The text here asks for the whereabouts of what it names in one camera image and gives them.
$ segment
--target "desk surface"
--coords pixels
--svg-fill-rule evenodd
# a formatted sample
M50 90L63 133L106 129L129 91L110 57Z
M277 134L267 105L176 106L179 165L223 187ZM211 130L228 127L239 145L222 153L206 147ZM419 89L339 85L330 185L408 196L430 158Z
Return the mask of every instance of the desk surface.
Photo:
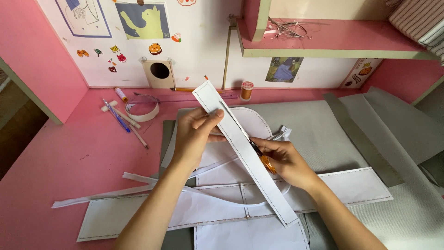
M135 89L151 95L184 94L168 89ZM131 89L124 90L129 94ZM249 102L228 105L323 100L359 90L255 89ZM64 125L47 121L0 181L0 249L110 249L114 239L76 242L88 204L52 209L54 201L78 198L143 185L123 179L123 172L149 176L158 171L162 121L174 120L177 110L198 107L197 101L160 105L138 132L150 146L145 150L133 133L125 133L102 99L118 100L112 89L90 89ZM123 102L116 106L123 111Z

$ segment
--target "fingernail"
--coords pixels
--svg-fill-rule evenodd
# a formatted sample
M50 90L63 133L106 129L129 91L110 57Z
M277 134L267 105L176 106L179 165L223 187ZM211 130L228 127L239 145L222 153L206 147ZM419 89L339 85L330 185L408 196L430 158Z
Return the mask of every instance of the fingernail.
M218 109L215 113L218 117L222 117L223 116L223 110L222 109Z

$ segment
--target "round hole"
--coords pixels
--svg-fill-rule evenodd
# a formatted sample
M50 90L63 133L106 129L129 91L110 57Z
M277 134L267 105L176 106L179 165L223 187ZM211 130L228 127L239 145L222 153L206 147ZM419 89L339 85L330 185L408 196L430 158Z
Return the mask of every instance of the round hole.
M151 70L151 73L153 74L153 76L160 78L160 79L165 79L170 75L170 70L163 63L151 64L150 70Z

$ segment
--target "blue pen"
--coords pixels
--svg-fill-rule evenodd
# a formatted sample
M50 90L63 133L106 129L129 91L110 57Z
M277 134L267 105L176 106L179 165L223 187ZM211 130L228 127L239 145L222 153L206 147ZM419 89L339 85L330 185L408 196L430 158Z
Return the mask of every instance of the blue pen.
M114 109L111 107L111 105L104 99L103 100L105 105L108 107L108 109L110 110L110 112L114 115L114 117L117 119L117 121L120 123L120 126L122 126L122 128L124 130L126 130L128 133L131 133L131 130L127 127L127 125L122 121L122 119L116 114L116 112L114 111Z

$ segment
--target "scissors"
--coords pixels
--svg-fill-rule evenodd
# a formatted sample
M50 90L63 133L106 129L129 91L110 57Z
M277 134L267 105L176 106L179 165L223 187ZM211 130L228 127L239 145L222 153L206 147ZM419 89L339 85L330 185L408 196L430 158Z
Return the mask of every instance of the scissors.
M225 103L223 103L221 101L222 105L224 106L224 108L227 110L227 113L231 116L231 118L233 118L234 122L236 122L236 124L238 125L238 127L241 129L242 133L244 134L244 136L248 139L248 142L250 143L250 145L253 147L253 149L256 151L256 153L258 154L259 158L261 159L262 163L264 164L265 168L272 173L273 175L276 174L276 170L274 169L274 167L270 164L270 161L268 160L267 156L265 156L261 150L258 148L258 146L250 139L250 137L248 136L248 134L245 132L245 130L241 127L241 125L239 124L239 122L231 115L231 112L229 109L227 109L227 106Z

